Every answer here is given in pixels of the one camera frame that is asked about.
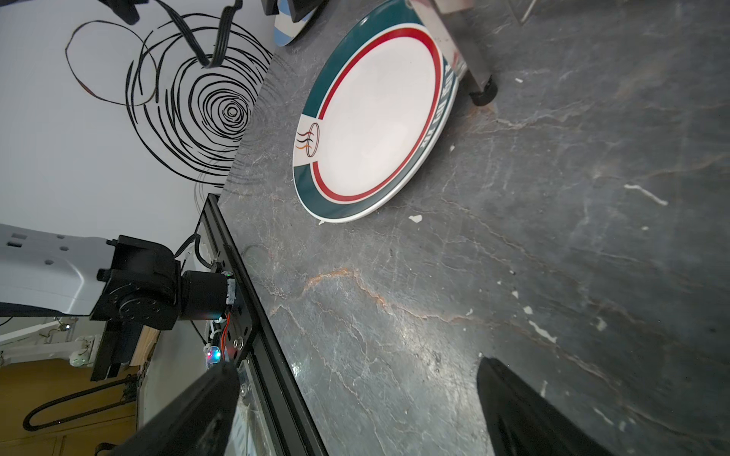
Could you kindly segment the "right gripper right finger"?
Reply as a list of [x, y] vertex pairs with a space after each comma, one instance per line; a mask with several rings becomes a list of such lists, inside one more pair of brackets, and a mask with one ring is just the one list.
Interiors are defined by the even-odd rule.
[[608, 455], [504, 363], [480, 360], [476, 387], [496, 455]]

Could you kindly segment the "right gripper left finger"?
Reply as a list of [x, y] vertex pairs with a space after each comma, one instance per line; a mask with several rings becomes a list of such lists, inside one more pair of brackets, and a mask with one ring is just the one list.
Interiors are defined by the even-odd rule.
[[239, 399], [235, 365], [222, 362], [198, 378], [112, 455], [224, 455]]

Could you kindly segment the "green rimmed white plate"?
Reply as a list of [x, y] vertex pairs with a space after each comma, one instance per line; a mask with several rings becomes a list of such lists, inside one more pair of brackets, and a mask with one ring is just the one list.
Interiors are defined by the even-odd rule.
[[460, 78], [407, 1], [387, 1], [335, 48], [306, 100], [293, 145], [298, 199], [318, 220], [380, 209], [435, 148]]

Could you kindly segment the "blue striped plate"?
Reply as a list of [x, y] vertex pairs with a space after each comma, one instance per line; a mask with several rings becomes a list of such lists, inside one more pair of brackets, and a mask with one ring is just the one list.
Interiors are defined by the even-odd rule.
[[285, 0], [279, 1], [278, 8], [279, 14], [274, 22], [274, 41], [278, 47], [283, 48], [302, 32], [317, 10], [313, 9], [302, 20], [294, 22], [288, 3]]

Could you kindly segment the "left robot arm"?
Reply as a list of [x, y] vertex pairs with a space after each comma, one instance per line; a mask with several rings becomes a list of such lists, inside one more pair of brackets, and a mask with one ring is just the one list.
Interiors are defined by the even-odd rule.
[[121, 236], [74, 237], [1, 227], [2, 317], [87, 317], [106, 324], [91, 378], [117, 376], [144, 327], [222, 317], [235, 281], [186, 271], [165, 245]]

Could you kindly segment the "stainless steel dish rack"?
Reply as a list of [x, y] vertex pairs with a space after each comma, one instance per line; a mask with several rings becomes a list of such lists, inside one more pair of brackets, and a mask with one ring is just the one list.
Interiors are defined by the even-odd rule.
[[473, 103], [476, 106], [488, 106], [496, 98], [498, 86], [466, 20], [467, 15], [475, 11], [476, 4], [476, 1], [469, 0], [411, 2], [414, 12], [456, 76], [465, 82]]

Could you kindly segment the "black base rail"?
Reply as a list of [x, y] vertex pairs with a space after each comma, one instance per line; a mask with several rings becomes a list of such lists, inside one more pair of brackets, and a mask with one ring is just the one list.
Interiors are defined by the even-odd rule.
[[260, 303], [243, 258], [210, 194], [197, 232], [213, 270], [235, 283], [228, 305], [225, 359], [235, 364], [241, 389], [228, 455], [326, 455], [327, 449], [290, 364]]

